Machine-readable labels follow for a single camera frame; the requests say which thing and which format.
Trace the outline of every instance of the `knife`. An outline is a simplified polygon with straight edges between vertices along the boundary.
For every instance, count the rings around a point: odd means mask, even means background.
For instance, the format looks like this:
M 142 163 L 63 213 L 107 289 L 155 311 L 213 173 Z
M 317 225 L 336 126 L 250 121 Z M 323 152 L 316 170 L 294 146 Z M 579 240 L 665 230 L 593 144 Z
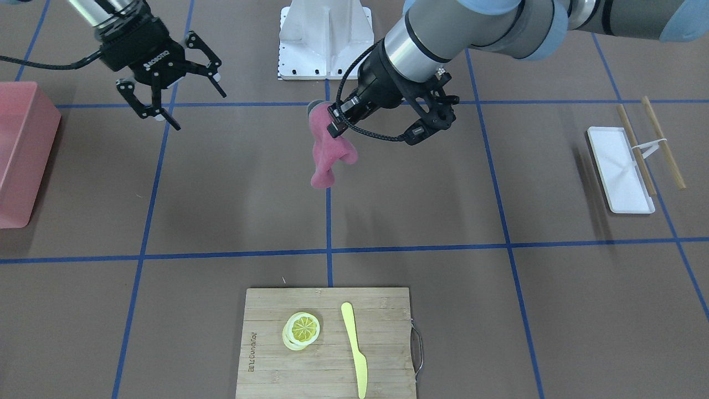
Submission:
M 357 327 L 355 326 L 355 311 L 352 304 L 345 302 L 340 307 L 342 319 L 345 321 L 347 336 L 350 338 L 352 357 L 354 358 L 354 372 L 357 374 L 357 394 L 359 399 L 364 399 L 367 394 L 367 358 L 359 351 L 357 345 Z

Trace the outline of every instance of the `pink plush toy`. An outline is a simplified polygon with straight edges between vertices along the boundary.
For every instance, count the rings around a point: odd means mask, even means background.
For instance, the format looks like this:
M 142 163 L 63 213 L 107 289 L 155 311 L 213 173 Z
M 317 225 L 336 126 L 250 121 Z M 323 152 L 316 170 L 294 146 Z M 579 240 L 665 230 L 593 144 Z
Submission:
M 332 168 L 337 160 L 350 165 L 357 162 L 357 150 L 352 143 L 342 136 L 333 138 L 328 132 L 328 125 L 333 122 L 328 112 L 331 104 L 318 100 L 308 105 L 308 122 L 315 138 L 315 174 L 311 179 L 314 188 L 328 188 L 335 184 Z

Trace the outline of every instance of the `white plastic stand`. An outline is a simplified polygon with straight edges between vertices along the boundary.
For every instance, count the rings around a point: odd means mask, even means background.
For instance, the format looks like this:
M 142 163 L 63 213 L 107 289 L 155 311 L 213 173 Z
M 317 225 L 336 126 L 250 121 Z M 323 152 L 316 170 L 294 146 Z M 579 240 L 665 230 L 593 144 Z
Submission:
M 293 0 L 281 10 L 280 39 L 279 79 L 339 80 L 374 43 L 372 11 L 359 0 Z
M 591 142 L 593 156 L 596 159 L 598 173 L 601 176 L 605 198 L 613 213 L 651 214 L 655 205 L 647 193 L 640 169 L 633 158 L 633 148 L 647 150 L 642 154 L 647 158 L 659 148 L 659 142 L 651 141 L 635 147 L 625 134 L 625 129 L 617 127 L 588 128 L 588 140 Z

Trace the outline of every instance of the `lime slice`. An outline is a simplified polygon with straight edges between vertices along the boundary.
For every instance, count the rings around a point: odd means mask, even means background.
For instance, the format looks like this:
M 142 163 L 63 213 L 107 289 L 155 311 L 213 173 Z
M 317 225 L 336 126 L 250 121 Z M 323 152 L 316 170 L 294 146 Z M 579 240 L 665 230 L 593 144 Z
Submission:
M 307 312 L 298 312 L 291 316 L 283 328 L 283 343 L 294 351 L 305 349 L 320 335 L 318 318 Z

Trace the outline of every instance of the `light blue joint cap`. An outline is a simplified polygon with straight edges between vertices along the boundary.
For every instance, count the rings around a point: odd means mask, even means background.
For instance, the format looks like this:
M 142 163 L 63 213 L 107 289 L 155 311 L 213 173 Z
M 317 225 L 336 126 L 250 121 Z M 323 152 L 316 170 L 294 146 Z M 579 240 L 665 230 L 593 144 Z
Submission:
M 667 22 L 661 42 L 691 42 L 709 31 L 709 0 L 685 0 Z
M 403 11 L 401 12 L 401 15 L 405 14 L 411 6 L 416 2 L 416 0 L 406 0 L 403 2 Z
M 406 13 L 416 0 L 406 0 L 403 3 L 403 13 Z M 522 0 L 458 0 L 469 10 L 484 15 L 502 15 L 516 9 Z
M 553 2 L 554 18 L 552 19 L 552 27 L 549 29 L 547 37 L 535 52 L 525 58 L 521 58 L 521 60 L 543 60 L 553 54 L 554 51 L 562 45 L 562 42 L 566 37 L 566 30 L 569 29 L 569 15 L 566 13 L 564 6 L 562 6 L 558 0 L 553 0 Z

